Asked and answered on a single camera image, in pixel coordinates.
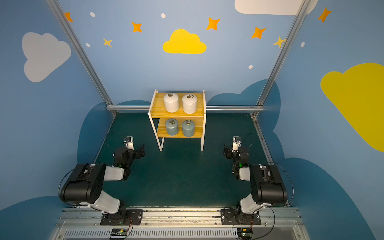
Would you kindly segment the grey-blue tea canister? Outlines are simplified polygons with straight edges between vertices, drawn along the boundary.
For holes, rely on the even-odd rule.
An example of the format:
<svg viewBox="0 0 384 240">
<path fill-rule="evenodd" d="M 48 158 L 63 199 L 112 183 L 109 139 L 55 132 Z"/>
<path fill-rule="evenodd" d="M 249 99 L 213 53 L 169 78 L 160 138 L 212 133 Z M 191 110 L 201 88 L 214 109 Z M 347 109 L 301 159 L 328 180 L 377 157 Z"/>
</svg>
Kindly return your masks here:
<svg viewBox="0 0 384 240">
<path fill-rule="evenodd" d="M 195 134 L 195 123 L 192 120 L 185 120 L 182 123 L 183 135 L 187 138 Z"/>
<path fill-rule="evenodd" d="M 168 119 L 165 123 L 167 134 L 175 136 L 179 133 L 179 123 L 176 119 Z"/>
</svg>

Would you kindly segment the right aluminium frame post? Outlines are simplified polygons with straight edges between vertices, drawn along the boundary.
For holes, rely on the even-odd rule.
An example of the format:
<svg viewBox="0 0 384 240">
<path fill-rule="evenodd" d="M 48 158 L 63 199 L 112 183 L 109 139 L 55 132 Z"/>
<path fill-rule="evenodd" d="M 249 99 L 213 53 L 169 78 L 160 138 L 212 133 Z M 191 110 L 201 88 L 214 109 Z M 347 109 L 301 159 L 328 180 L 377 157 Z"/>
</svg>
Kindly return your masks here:
<svg viewBox="0 0 384 240">
<path fill-rule="evenodd" d="M 272 86 L 273 84 L 275 83 L 276 79 L 277 79 L 277 76 L 284 64 L 284 61 L 296 39 L 296 36 L 298 34 L 298 32 L 300 31 L 300 28 L 307 16 L 307 11 L 309 9 L 309 6 L 311 4 L 312 1 L 310 0 L 304 0 L 302 1 L 299 9 L 298 9 L 298 12 L 297 12 L 297 15 L 295 16 L 294 18 L 294 21 L 291 25 L 291 28 L 287 34 L 287 37 L 286 37 L 286 41 L 284 42 L 284 45 L 282 46 L 280 52 L 279 52 L 279 55 L 277 57 L 277 60 L 274 64 L 274 67 L 271 71 L 271 74 L 261 92 L 261 95 L 258 99 L 258 102 L 256 104 L 256 107 L 258 108 L 257 110 L 253 111 L 252 113 L 252 117 L 254 119 L 257 118 L 259 112 L 263 111 L 264 110 L 264 103 L 268 97 L 268 94 L 270 93 L 271 89 L 272 89 Z"/>
</svg>

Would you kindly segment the left aluminium frame post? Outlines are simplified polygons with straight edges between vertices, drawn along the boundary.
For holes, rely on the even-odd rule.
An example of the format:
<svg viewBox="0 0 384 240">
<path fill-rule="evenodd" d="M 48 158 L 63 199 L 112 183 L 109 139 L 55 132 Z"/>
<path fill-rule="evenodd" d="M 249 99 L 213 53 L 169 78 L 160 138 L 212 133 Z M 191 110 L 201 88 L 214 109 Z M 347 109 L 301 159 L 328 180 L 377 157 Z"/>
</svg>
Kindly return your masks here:
<svg viewBox="0 0 384 240">
<path fill-rule="evenodd" d="M 79 59 L 81 60 L 83 66 L 85 67 L 87 73 L 89 74 L 91 80 L 93 81 L 95 87 L 97 88 L 99 94 L 101 95 L 102 99 L 106 103 L 107 106 L 113 105 L 113 102 L 107 93 L 106 88 L 104 87 L 101 79 L 99 78 L 99 75 L 97 74 L 96 70 L 94 69 L 91 61 L 89 60 L 84 48 L 82 47 L 78 37 L 76 36 L 73 28 L 70 25 L 69 20 L 67 20 L 67 17 L 60 6 L 59 1 L 55 0 L 47 0 L 46 3 L 48 4 L 51 12 L 55 16 L 56 20 L 59 22 L 63 32 L 69 39 L 72 47 L 74 48 L 76 54 L 78 55 Z"/>
</svg>

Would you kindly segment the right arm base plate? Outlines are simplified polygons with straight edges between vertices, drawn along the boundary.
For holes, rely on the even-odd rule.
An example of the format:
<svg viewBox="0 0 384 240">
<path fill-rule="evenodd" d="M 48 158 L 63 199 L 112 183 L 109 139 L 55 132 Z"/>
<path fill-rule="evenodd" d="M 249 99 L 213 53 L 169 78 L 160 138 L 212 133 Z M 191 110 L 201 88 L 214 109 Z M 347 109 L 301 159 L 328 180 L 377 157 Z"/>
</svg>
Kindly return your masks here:
<svg viewBox="0 0 384 240">
<path fill-rule="evenodd" d="M 257 214 L 244 214 L 241 210 L 224 208 L 220 210 L 222 225 L 261 225 L 261 217 Z"/>
</svg>

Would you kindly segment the rear aluminium frame bar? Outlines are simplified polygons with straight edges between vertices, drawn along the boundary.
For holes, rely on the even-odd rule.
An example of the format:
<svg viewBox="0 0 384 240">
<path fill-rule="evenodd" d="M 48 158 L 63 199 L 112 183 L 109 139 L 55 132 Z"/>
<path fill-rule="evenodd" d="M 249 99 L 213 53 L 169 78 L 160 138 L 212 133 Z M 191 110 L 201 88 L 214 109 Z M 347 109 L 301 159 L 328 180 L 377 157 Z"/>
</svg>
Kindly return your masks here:
<svg viewBox="0 0 384 240">
<path fill-rule="evenodd" d="M 148 111 L 150 106 L 123 106 L 123 105 L 107 105 L 108 111 Z M 213 111 L 229 111 L 229 112 L 261 112 L 263 106 L 206 106 L 206 110 Z"/>
</svg>

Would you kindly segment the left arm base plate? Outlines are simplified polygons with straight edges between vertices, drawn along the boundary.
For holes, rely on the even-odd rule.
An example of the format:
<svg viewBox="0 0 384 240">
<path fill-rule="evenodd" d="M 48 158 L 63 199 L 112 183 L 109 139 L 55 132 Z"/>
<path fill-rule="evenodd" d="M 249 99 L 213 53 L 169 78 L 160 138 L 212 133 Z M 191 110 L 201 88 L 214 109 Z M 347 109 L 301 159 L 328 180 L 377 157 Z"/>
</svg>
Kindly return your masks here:
<svg viewBox="0 0 384 240">
<path fill-rule="evenodd" d="M 139 226 L 144 211 L 141 209 L 126 209 L 123 213 L 102 214 L 101 226 Z"/>
</svg>

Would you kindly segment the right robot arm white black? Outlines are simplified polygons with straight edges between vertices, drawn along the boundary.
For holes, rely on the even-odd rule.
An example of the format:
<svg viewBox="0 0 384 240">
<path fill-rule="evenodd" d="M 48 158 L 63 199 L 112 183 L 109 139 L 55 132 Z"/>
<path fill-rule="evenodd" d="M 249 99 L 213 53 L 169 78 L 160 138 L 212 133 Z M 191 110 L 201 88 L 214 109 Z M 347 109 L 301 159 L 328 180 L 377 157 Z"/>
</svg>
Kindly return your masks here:
<svg viewBox="0 0 384 240">
<path fill-rule="evenodd" d="M 240 145 L 225 146 L 224 155 L 233 161 L 234 177 L 250 183 L 251 192 L 235 208 L 237 218 L 250 217 L 262 208 L 287 202 L 288 193 L 277 166 L 250 164 L 249 149 Z"/>
</svg>

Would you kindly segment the left controller board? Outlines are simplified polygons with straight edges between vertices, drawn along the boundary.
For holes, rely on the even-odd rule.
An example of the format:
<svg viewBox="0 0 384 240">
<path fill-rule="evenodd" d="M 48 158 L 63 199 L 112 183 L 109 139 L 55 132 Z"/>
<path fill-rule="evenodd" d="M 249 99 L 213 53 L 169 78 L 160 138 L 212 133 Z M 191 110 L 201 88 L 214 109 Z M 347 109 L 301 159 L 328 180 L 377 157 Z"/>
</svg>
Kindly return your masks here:
<svg viewBox="0 0 384 240">
<path fill-rule="evenodd" d="M 110 240 L 124 240 L 129 233 L 128 229 L 112 229 L 110 233 Z"/>
</svg>

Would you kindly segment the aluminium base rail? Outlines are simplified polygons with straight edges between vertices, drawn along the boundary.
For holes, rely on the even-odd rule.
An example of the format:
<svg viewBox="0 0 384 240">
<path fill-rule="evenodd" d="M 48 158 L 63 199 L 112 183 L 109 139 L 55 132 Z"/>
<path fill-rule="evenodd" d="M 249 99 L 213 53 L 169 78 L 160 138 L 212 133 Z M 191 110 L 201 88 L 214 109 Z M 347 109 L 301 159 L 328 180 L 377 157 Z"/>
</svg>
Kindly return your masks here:
<svg viewBox="0 0 384 240">
<path fill-rule="evenodd" d="M 125 240 L 237 240 L 237 228 L 250 228 L 252 239 L 308 240 L 297 208 L 266 208 L 261 225 L 222 225 L 225 207 L 131 207 L 144 211 L 139 226 L 101 226 L 102 213 L 88 208 L 63 209 L 51 240 L 109 240 L 112 229 L 128 229 Z"/>
</svg>

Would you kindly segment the wooden two-tier shelf white frame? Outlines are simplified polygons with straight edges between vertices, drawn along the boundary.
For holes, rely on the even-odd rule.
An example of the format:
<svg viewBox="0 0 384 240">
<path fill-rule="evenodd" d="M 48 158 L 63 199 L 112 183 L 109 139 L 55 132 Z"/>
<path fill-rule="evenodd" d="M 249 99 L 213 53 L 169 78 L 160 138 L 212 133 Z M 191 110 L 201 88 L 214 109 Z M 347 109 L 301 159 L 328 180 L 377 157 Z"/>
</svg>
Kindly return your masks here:
<svg viewBox="0 0 384 240">
<path fill-rule="evenodd" d="M 202 91 L 202 93 L 192 94 L 197 98 L 197 110 L 193 114 L 185 113 L 183 109 L 183 97 L 189 96 L 189 93 L 177 93 L 179 96 L 179 109 L 174 113 L 170 113 L 166 110 L 164 97 L 167 95 L 168 93 L 160 93 L 158 90 L 155 90 L 148 112 L 159 150 L 163 150 L 164 141 L 166 138 L 186 138 L 186 136 L 183 134 L 183 122 L 187 120 L 195 124 L 195 132 L 191 138 L 200 139 L 201 150 L 203 150 L 207 120 L 205 91 Z M 178 123 L 179 131 L 173 136 L 168 134 L 166 128 L 166 122 L 169 119 L 174 119 L 176 123 Z"/>
</svg>

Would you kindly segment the controller board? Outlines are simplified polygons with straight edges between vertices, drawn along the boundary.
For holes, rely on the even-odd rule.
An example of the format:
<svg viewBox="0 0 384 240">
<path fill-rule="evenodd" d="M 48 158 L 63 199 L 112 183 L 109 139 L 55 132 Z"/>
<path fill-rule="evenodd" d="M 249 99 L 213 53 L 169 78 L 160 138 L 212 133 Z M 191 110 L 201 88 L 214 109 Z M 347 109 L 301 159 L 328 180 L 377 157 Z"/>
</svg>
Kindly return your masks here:
<svg viewBox="0 0 384 240">
<path fill-rule="evenodd" d="M 237 228 L 238 240 L 251 240 L 253 231 L 250 228 Z"/>
<path fill-rule="evenodd" d="M 128 229 L 112 229 L 110 233 L 110 240 L 124 240 L 129 233 Z"/>
</svg>

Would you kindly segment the white tea canister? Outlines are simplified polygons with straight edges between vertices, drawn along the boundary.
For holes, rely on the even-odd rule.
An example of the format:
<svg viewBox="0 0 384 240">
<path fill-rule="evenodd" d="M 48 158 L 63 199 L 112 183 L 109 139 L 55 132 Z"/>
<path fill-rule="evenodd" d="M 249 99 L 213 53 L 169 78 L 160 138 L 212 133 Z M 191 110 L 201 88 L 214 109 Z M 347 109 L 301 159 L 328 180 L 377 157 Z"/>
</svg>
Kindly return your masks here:
<svg viewBox="0 0 384 240">
<path fill-rule="evenodd" d="M 186 114 L 194 114 L 197 111 L 198 98 L 194 94 L 186 94 L 182 98 L 183 111 Z"/>
<path fill-rule="evenodd" d="M 179 96 L 176 93 L 167 93 L 163 97 L 165 109 L 169 113 L 175 113 L 179 110 Z"/>
</svg>

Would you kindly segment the right controller board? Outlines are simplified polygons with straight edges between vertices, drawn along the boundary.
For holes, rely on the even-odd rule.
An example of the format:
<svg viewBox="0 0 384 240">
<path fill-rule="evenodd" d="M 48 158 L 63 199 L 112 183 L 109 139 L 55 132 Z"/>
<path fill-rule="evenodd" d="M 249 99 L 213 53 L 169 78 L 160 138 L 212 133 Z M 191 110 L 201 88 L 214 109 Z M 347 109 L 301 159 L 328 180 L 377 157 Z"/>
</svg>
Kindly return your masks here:
<svg viewBox="0 0 384 240">
<path fill-rule="evenodd" d="M 253 231 L 250 228 L 237 228 L 238 240 L 251 240 Z"/>
</svg>

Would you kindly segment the aluminium frame post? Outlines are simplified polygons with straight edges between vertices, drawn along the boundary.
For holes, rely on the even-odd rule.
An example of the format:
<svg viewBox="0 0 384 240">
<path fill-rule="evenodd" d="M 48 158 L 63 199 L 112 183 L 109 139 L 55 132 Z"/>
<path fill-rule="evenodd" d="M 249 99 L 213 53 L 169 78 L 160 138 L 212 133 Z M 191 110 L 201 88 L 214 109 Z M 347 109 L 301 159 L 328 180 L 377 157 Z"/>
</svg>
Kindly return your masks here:
<svg viewBox="0 0 384 240">
<path fill-rule="evenodd" d="M 83 66 L 85 67 L 87 73 L 89 74 L 91 80 L 93 81 L 95 87 L 97 88 L 99 94 L 101 95 L 102 99 L 106 103 L 107 106 L 113 105 L 113 102 L 107 93 L 106 88 L 104 87 L 101 79 L 99 78 L 99 75 L 97 74 L 96 70 L 94 69 L 91 61 L 89 60 L 84 48 L 82 47 L 78 37 L 76 36 L 73 28 L 70 25 L 69 20 L 67 20 L 67 17 L 60 6 L 59 1 L 55 0 L 47 0 L 46 3 L 48 4 L 51 12 L 55 16 L 56 20 L 59 22 L 63 32 L 69 39 L 72 47 L 74 48 L 76 54 L 78 55 L 79 59 L 81 60 Z"/>
<path fill-rule="evenodd" d="M 268 94 L 270 93 L 271 89 L 272 89 L 272 86 L 273 84 L 275 83 L 276 79 L 277 79 L 277 76 L 284 64 L 284 61 L 296 39 L 296 36 L 298 34 L 298 32 L 300 31 L 300 28 L 307 16 L 307 11 L 309 9 L 309 6 L 311 4 L 312 1 L 310 0 L 304 0 L 302 1 L 299 9 L 298 9 L 298 12 L 297 12 L 297 15 L 295 16 L 294 18 L 294 21 L 291 25 L 291 28 L 287 34 L 287 37 L 286 37 L 286 41 L 284 42 L 284 45 L 282 46 L 280 52 L 279 52 L 279 55 L 277 57 L 277 60 L 274 64 L 274 67 L 271 71 L 271 74 L 261 92 L 261 95 L 258 99 L 258 102 L 256 104 L 256 107 L 258 108 L 257 110 L 253 111 L 252 113 L 252 117 L 254 119 L 257 118 L 259 112 L 263 111 L 264 110 L 264 103 L 268 97 Z"/>
</svg>

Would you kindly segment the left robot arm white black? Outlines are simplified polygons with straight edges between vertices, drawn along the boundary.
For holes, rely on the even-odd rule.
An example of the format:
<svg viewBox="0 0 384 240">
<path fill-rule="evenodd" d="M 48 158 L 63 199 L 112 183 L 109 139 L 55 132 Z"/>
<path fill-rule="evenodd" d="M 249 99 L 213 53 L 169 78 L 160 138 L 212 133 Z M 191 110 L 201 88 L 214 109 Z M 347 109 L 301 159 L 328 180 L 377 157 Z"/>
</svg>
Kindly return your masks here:
<svg viewBox="0 0 384 240">
<path fill-rule="evenodd" d="M 103 190 L 104 182 L 125 181 L 131 173 L 136 159 L 145 156 L 145 145 L 137 150 L 122 147 L 114 154 L 114 165 L 78 164 L 68 172 L 68 179 L 60 183 L 58 196 L 62 202 L 75 206 L 88 206 L 98 210 L 105 217 L 126 219 L 127 210 L 124 201 L 112 197 Z"/>
</svg>

